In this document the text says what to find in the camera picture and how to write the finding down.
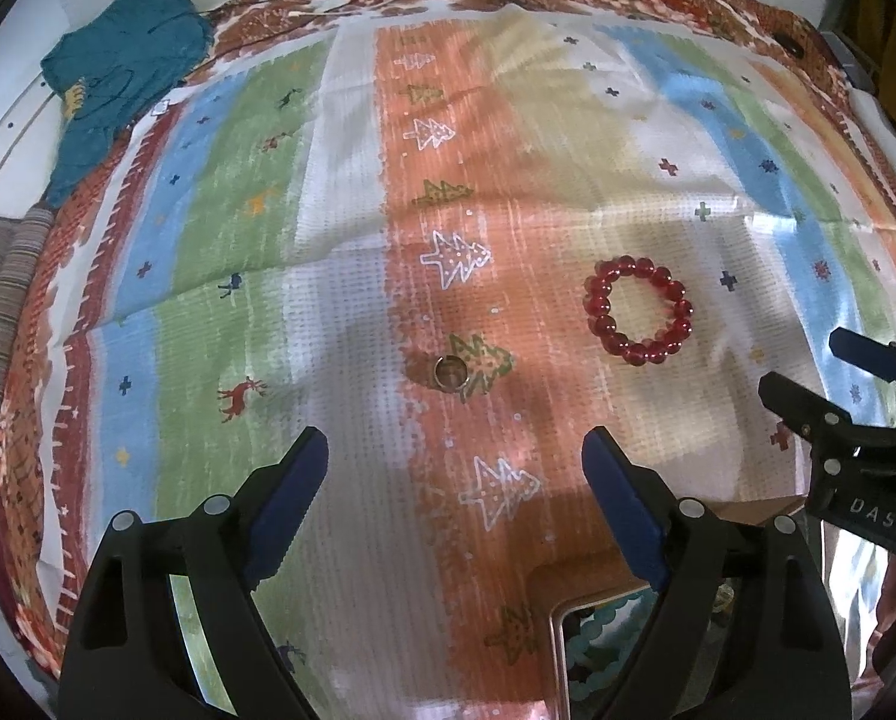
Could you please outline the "metal jewelry tray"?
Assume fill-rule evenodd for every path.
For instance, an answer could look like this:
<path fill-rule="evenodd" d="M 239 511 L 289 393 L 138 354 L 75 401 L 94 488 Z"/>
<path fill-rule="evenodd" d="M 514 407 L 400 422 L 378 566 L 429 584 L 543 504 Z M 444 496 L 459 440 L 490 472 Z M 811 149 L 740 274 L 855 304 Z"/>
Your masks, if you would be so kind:
<path fill-rule="evenodd" d="M 550 718 L 589 718 L 620 673 L 656 593 L 617 550 L 537 567 L 528 578 L 542 695 Z"/>

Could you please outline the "teal shirt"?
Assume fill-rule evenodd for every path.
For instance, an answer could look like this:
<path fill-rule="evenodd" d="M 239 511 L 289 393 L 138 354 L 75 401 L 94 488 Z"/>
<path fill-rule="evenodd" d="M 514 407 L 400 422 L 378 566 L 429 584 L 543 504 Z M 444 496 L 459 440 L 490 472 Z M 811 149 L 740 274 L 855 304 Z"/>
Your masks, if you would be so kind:
<path fill-rule="evenodd" d="M 192 0 L 112 0 L 41 60 L 64 130 L 44 205 L 57 210 L 117 135 L 207 57 L 213 28 Z"/>

